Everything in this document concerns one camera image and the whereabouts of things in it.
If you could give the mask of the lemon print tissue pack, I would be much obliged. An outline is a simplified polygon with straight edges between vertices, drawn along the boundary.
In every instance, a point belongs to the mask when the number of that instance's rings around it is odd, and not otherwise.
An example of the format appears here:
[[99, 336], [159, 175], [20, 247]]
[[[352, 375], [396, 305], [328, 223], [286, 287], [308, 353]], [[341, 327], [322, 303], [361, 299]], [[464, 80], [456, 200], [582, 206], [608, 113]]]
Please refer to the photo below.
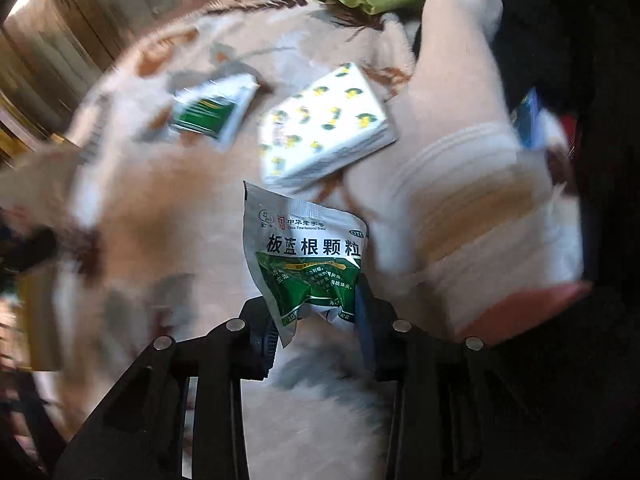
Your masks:
[[369, 79], [360, 66], [345, 63], [262, 116], [262, 183], [274, 190], [306, 188], [397, 139]]

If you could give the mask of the green white medicine sachet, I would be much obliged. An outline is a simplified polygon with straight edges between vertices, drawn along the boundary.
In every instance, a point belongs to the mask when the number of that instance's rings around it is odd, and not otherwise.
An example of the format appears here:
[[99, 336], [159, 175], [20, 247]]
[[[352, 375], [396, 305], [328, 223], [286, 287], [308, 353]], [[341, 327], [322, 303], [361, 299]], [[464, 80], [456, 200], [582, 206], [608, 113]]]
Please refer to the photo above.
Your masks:
[[204, 136], [218, 151], [228, 151], [258, 88], [248, 73], [183, 88], [174, 96], [169, 129]]

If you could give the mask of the leaf pattern beige blanket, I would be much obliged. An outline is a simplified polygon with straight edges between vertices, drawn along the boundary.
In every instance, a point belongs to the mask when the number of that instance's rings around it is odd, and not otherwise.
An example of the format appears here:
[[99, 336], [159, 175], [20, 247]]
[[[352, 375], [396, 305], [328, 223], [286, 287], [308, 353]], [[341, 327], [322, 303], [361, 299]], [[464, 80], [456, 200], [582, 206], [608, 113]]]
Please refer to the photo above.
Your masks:
[[[373, 90], [393, 99], [414, 69], [411, 33], [398, 12], [367, 15], [318, 0], [214, 0], [188, 11], [138, 41], [94, 86], [70, 126], [88, 145], [101, 133], [96, 159], [75, 181], [38, 181], [42, 214], [72, 237], [96, 234], [87, 258], [91, 278], [66, 261], [43, 263], [28, 277], [47, 281], [49, 323], [61, 342], [58, 373], [40, 386], [54, 401], [46, 413], [73, 433], [115, 379], [160, 333], [183, 339], [204, 335], [257, 294], [242, 249], [243, 180], [260, 184], [256, 128], [262, 113], [341, 63], [362, 63]], [[154, 75], [138, 75], [143, 47], [167, 52], [170, 32], [200, 33], [177, 47]], [[226, 154], [204, 140], [150, 140], [160, 106], [179, 84], [240, 68], [256, 74], [260, 90], [239, 139]], [[366, 255], [371, 285], [409, 272], [412, 250], [401, 230], [383, 224], [389, 209], [364, 203], [364, 177], [375, 162], [334, 174], [302, 191], [321, 205], [358, 214], [372, 229]], [[38, 318], [44, 327], [44, 318]], [[374, 386], [357, 356], [356, 339], [314, 315], [302, 342], [278, 356], [293, 365], [246, 386], [250, 472], [257, 479], [383, 479], [390, 393]]]

